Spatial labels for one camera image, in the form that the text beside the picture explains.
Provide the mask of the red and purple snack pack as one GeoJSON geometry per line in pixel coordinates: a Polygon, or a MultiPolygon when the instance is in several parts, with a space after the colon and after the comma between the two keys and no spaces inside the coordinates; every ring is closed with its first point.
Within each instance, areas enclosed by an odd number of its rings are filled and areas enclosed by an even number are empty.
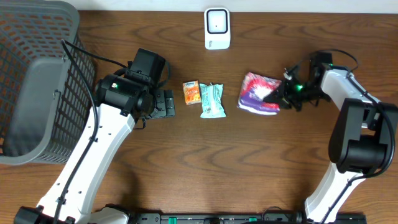
{"type": "Polygon", "coordinates": [[[259,115],[276,115],[279,111],[277,103],[266,103],[264,98],[275,91],[281,80],[248,72],[243,80],[238,99],[238,108],[259,115]]]}

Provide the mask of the orange tissue pack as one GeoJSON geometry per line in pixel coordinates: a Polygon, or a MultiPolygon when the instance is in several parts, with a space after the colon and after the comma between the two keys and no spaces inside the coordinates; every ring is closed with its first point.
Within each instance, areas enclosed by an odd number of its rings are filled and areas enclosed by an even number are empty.
{"type": "Polygon", "coordinates": [[[183,84],[183,94],[186,105],[201,103],[200,86],[198,80],[185,82],[183,84]]]}

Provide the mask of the teal wet wipes pack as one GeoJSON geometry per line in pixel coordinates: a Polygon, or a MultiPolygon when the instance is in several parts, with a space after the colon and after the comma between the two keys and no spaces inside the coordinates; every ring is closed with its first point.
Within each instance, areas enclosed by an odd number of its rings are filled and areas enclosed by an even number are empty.
{"type": "Polygon", "coordinates": [[[223,84],[200,84],[202,113],[200,118],[225,118],[226,114],[221,103],[223,84]]]}

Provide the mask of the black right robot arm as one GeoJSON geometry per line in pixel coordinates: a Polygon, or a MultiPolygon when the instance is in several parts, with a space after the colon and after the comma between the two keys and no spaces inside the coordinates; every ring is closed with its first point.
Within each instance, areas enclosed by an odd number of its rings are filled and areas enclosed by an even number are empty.
{"type": "Polygon", "coordinates": [[[320,63],[310,71],[313,81],[303,85],[294,72],[286,72],[282,84],[263,100],[297,110],[304,102],[324,98],[339,109],[328,145],[330,164],[305,200],[307,219],[333,223],[353,190],[391,165],[396,151],[397,106],[370,95],[347,67],[320,63]]]}

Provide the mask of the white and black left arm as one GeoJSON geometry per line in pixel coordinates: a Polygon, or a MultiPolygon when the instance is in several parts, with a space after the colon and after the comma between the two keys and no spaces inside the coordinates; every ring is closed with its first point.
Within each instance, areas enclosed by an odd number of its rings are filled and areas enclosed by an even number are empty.
{"type": "Polygon", "coordinates": [[[132,223],[115,205],[93,212],[93,202],[111,161],[138,120],[175,116],[174,93],[140,78],[107,75],[68,162],[35,208],[21,207],[14,223],[132,223]]]}

